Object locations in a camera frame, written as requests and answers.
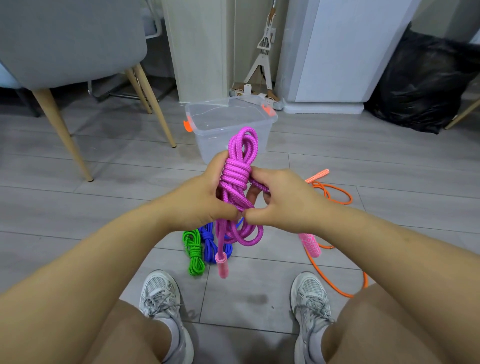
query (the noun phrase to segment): power outlet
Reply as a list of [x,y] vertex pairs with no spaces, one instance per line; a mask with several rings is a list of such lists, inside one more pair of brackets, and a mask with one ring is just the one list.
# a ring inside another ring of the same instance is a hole
[[276,34],[276,28],[273,28],[270,33],[270,43],[275,43],[275,34]]

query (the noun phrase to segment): forearm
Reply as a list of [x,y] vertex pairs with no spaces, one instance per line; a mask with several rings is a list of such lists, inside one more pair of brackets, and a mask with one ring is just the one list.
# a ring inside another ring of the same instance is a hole
[[474,342],[480,256],[348,207],[328,205],[318,216],[316,235],[368,273],[458,360],[480,355]]
[[150,250],[168,234],[165,213],[159,204],[131,211],[3,294],[5,362],[78,362]]

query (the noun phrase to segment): person's right arm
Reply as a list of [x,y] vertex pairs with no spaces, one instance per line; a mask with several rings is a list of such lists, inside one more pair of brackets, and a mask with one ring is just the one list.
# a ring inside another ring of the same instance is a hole
[[[343,252],[402,305],[456,362],[480,358],[480,255],[335,204],[289,170],[253,168],[269,204],[252,225],[310,233]],[[251,187],[253,203],[259,190]]]

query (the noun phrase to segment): blue bundled jump rope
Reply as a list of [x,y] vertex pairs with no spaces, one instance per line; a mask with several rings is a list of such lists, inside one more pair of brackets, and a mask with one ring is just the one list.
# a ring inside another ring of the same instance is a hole
[[[243,218],[237,224],[237,228],[242,224],[242,222]],[[210,224],[202,226],[200,229],[198,229],[198,231],[200,232],[202,241],[205,243],[204,261],[210,264],[216,264],[215,255],[218,252],[218,247],[214,243],[213,223],[211,222]],[[227,255],[227,259],[230,258],[233,253],[232,244],[225,244],[223,246],[223,251]]]

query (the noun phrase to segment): orange jump rope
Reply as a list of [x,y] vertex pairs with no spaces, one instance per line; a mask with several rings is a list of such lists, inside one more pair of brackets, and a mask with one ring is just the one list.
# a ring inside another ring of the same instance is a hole
[[[315,174],[313,177],[310,177],[309,179],[305,180],[305,182],[307,182],[309,184],[311,183],[313,188],[320,188],[321,190],[323,190],[324,196],[327,200],[330,200],[332,202],[335,202],[335,203],[341,204],[341,205],[350,205],[353,202],[353,197],[347,191],[345,191],[345,190],[343,190],[339,187],[332,186],[331,184],[321,184],[320,182],[316,181],[317,179],[320,179],[320,178],[326,176],[329,173],[330,173],[329,170],[323,170],[323,171]],[[348,196],[348,198],[350,200],[348,202],[340,202],[340,201],[332,199],[332,197],[330,195],[330,192],[327,190],[327,187],[328,188],[333,188],[333,189],[338,190],[340,192],[343,192],[344,194],[346,194]],[[318,246],[321,247],[321,248],[324,248],[324,249],[335,249],[335,247],[332,246],[332,245],[324,246],[324,245],[318,244]],[[340,289],[338,289],[336,287],[335,284],[333,284],[326,277],[325,274],[323,274],[323,272],[319,269],[319,267],[314,262],[312,256],[310,255],[310,253],[308,252],[307,249],[305,249],[305,253],[307,253],[307,256],[308,256],[308,259],[310,260],[310,263],[313,265],[313,267],[318,272],[318,274],[320,274],[320,277],[322,277],[325,280],[325,282],[327,282],[330,285],[330,287],[332,287],[335,291],[337,291],[339,294],[341,294],[344,297],[353,298],[353,294],[348,294],[348,293],[345,293],[345,292],[341,291]],[[368,287],[368,276],[367,276],[367,273],[363,272],[363,287],[362,287],[362,289],[365,289],[367,287]]]

